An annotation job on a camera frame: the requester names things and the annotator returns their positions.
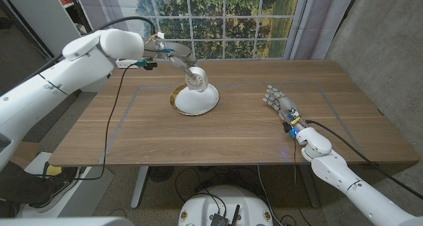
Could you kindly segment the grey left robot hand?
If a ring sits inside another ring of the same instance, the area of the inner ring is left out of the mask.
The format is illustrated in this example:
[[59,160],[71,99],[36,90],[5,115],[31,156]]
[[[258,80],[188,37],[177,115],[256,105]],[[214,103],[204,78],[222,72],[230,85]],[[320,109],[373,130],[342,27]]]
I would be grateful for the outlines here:
[[197,64],[197,59],[188,46],[153,38],[144,44],[143,57],[169,60],[175,68],[185,72],[191,80],[197,80],[197,77],[190,70],[190,67]]

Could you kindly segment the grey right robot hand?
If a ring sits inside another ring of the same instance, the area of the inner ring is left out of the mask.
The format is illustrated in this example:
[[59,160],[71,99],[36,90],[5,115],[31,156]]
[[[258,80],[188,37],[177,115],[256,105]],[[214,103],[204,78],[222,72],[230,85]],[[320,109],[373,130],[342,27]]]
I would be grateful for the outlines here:
[[284,93],[272,85],[267,86],[266,92],[262,100],[278,113],[283,122],[286,122],[292,129],[297,131],[307,127],[307,124],[301,119],[301,114],[296,104]]

